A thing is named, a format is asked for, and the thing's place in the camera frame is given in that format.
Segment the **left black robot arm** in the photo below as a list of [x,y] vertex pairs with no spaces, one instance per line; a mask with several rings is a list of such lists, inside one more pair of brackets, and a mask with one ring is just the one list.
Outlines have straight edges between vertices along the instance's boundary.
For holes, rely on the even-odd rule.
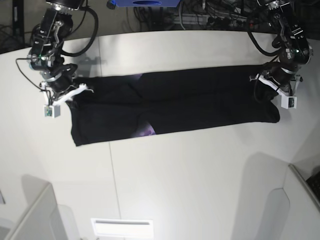
[[[256,49],[272,59],[263,64],[257,75],[250,77],[254,82],[253,97],[262,104],[280,96],[282,108],[296,108],[296,92],[299,83],[303,82],[298,71],[310,61],[313,49],[290,1],[259,0],[257,4],[257,8],[247,17],[246,31]],[[272,42],[275,48],[273,52],[261,48],[251,30],[252,19],[262,12],[268,13],[268,24],[276,31]]]

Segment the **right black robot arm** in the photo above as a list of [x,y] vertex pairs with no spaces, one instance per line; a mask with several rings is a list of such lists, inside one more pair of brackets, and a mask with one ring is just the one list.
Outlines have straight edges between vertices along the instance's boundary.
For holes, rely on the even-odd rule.
[[[37,85],[45,97],[45,106],[58,106],[71,101],[74,96],[88,90],[84,83],[75,83],[73,78],[78,69],[74,63],[65,63],[64,57],[79,57],[93,44],[99,28],[97,13],[82,0],[49,0],[50,7],[32,35],[32,47],[25,58],[30,68],[38,71],[43,81]],[[88,44],[75,53],[63,50],[65,40],[72,35],[71,11],[83,11],[92,15],[93,32]]]

